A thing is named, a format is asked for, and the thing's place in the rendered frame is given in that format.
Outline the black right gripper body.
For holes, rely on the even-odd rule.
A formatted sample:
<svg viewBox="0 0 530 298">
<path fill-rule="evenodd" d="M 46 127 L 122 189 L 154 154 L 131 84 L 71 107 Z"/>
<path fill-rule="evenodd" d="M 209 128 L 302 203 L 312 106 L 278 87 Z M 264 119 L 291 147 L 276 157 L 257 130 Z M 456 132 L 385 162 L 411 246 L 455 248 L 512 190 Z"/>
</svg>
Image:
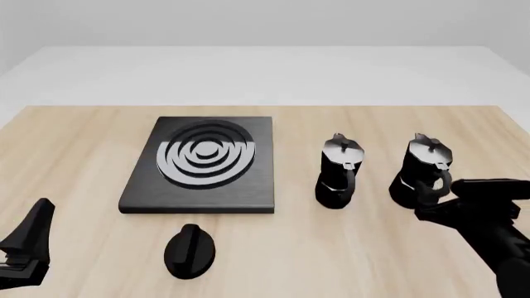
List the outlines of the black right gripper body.
<svg viewBox="0 0 530 298">
<path fill-rule="evenodd" d="M 421 205 L 415 210 L 419 220 L 435 224 L 508 223 L 521 208 L 510 201 L 453 199 L 436 205 Z"/>
</svg>

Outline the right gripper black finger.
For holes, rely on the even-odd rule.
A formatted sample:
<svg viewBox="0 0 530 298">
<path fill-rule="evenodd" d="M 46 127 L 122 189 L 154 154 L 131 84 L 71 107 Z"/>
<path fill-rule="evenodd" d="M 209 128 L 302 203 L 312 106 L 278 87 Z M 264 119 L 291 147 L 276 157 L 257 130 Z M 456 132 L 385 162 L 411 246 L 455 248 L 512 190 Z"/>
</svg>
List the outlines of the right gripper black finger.
<svg viewBox="0 0 530 298">
<path fill-rule="evenodd" d="M 438 190 L 430 188 L 421 180 L 417 180 L 415 186 L 415 190 L 417 192 L 417 204 L 419 208 L 438 204 L 440 199 Z"/>
</svg>

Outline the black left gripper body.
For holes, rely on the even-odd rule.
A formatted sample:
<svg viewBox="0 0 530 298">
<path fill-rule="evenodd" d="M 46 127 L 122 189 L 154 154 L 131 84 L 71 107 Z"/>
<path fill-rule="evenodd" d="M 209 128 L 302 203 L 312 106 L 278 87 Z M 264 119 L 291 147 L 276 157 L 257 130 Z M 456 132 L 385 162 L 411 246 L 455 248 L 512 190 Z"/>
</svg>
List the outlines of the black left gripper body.
<svg viewBox="0 0 530 298">
<path fill-rule="evenodd" d="M 0 290 L 16 287 L 39 286 L 50 265 L 48 252 L 3 250 L 5 262 L 0 262 Z"/>
</svg>

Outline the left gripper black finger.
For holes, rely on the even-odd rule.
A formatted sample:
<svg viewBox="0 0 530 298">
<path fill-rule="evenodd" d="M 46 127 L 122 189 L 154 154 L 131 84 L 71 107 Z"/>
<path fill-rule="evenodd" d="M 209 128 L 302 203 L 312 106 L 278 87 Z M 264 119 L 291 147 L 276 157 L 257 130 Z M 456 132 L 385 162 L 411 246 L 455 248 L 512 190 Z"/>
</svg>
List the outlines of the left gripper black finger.
<svg viewBox="0 0 530 298">
<path fill-rule="evenodd" d="M 55 206 L 40 198 L 17 227 L 0 242 L 6 265 L 28 265 L 30 261 L 50 263 L 49 237 Z"/>
</svg>

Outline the black silver-lidded moka pot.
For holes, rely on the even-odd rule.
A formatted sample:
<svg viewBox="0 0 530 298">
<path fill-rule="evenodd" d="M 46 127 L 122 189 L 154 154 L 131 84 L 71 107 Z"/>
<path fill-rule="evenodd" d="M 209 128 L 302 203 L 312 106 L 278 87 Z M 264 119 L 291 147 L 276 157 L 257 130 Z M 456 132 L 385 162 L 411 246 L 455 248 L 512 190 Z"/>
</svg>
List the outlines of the black silver-lidded moka pot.
<svg viewBox="0 0 530 298">
<path fill-rule="evenodd" d="M 416 133 L 409 141 L 402 168 L 389 186 L 389 194 L 395 203 L 403 208 L 418 208 L 416 181 L 421 180 L 441 197 L 451 191 L 450 165 L 452 150 L 437 138 Z"/>
<path fill-rule="evenodd" d="M 342 133 L 325 141 L 316 182 L 316 200 L 329 209 L 343 209 L 356 188 L 355 177 L 364 160 L 364 149 Z"/>
</svg>

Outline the round black stove knob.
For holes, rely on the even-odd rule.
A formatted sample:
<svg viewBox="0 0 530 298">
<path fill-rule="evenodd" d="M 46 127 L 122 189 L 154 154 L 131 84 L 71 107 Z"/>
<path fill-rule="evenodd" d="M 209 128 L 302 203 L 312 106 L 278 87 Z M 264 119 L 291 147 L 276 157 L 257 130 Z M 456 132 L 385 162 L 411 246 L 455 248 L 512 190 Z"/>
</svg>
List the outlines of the round black stove knob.
<svg viewBox="0 0 530 298">
<path fill-rule="evenodd" d="M 199 225 L 187 223 L 166 245 L 164 263 L 171 275 L 191 280 L 203 275 L 213 265 L 214 239 Z"/>
</svg>

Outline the flat black stove plate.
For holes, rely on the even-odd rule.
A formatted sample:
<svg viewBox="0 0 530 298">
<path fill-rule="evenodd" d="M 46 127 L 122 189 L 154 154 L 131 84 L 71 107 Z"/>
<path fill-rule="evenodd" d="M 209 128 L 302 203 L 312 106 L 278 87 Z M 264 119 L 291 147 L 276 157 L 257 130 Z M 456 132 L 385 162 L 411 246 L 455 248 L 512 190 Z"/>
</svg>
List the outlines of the flat black stove plate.
<svg viewBox="0 0 530 298">
<path fill-rule="evenodd" d="M 160 116 L 118 202 L 123 214 L 271 214 L 272 119 Z"/>
</svg>

